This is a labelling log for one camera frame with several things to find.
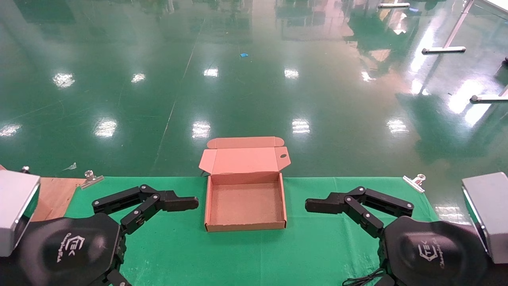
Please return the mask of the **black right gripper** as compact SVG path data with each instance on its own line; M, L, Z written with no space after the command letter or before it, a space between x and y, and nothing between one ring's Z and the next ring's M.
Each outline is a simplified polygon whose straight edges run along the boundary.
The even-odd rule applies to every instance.
M478 286L489 267L483 243L471 226L422 222L403 216L383 231L375 286Z

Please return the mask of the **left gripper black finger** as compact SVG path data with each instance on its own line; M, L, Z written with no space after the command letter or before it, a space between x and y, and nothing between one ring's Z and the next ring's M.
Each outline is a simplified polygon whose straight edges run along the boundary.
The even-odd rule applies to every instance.
M120 220L122 235L131 235L159 211L179 212L198 208L198 198L178 197L173 190L158 191L143 184L96 199L92 207L95 214L107 215L134 207Z

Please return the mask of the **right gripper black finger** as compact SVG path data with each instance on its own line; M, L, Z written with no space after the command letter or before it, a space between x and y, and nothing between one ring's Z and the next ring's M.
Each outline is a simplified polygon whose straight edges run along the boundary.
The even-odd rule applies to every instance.
M347 193L331 192L325 199L308 198L305 209L310 213L344 213L357 223L367 234L379 238L383 234L383 222L367 208L394 217L412 216L414 205L408 201L392 197L376 190L359 186Z

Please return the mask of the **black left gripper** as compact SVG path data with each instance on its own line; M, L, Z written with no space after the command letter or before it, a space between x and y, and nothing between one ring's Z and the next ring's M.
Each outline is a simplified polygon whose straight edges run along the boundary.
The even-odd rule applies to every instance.
M32 223L16 247L18 286L132 286L120 225L106 214Z

